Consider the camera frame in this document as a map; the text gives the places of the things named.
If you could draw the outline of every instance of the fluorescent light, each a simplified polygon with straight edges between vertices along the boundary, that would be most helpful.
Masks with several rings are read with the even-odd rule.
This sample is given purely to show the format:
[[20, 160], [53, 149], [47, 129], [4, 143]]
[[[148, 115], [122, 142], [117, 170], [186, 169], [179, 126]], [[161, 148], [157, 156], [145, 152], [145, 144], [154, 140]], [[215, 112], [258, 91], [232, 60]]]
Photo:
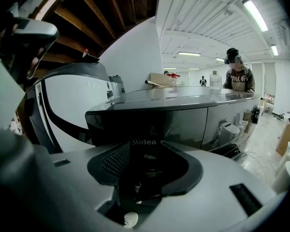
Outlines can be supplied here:
[[243, 4], [248, 9], [248, 11], [251, 13], [253, 18], [255, 18], [257, 24], [261, 28], [261, 31], [262, 32], [267, 31], [268, 30], [267, 25], [266, 25], [265, 21], [263, 20], [263, 17], [260, 14], [259, 10], [255, 6], [255, 4], [252, 2], [252, 0], [244, 0]]
[[275, 55], [275, 56], [278, 56], [278, 51], [277, 51], [277, 47], [276, 47], [276, 45], [273, 44], [273, 45], [271, 46], [271, 49], [272, 49], [274, 55]]
[[200, 53], [192, 53], [192, 52], [179, 52], [179, 55], [189, 55], [189, 56], [200, 56]]

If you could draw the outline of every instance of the black vent grille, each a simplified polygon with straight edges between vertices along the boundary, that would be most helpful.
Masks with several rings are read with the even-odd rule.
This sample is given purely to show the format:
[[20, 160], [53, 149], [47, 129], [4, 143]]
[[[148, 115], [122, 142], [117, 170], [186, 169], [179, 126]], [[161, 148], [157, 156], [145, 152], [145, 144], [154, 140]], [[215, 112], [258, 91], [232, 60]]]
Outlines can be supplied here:
[[109, 173], [121, 177], [129, 163], [129, 160], [130, 147], [129, 145], [125, 145], [120, 150], [104, 159], [102, 167]]
[[67, 159], [62, 159], [62, 160], [56, 160], [56, 161], [54, 161], [54, 165], [55, 165], [56, 168], [57, 167], [61, 167], [63, 165], [66, 165], [68, 163], [70, 163], [70, 161], [67, 160]]

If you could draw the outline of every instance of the person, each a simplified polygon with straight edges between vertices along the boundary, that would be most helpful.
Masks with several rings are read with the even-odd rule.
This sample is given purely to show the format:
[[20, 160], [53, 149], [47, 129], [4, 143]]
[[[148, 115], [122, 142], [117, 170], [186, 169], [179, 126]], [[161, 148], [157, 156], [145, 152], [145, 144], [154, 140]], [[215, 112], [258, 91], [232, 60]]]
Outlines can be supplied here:
[[225, 63], [229, 64], [230, 69], [227, 71], [223, 87], [254, 93], [255, 79], [252, 70], [244, 65], [237, 49], [230, 48], [227, 50]]
[[202, 79], [200, 80], [200, 85], [201, 85], [202, 87], [206, 87], [206, 84], [207, 84], [207, 80], [204, 79], [204, 76], [202, 76]]

